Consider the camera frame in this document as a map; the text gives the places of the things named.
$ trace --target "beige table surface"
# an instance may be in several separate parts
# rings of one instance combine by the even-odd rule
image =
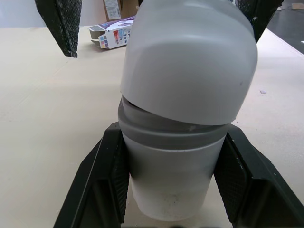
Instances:
[[[125,48],[98,49],[86,28],[79,36],[73,59],[46,28],[0,29],[1,228],[51,228],[80,162],[117,121]],[[304,57],[269,31],[258,50],[234,123],[304,203]],[[172,224],[142,215],[129,194],[124,226]],[[214,180],[199,215],[179,224],[231,227]]]

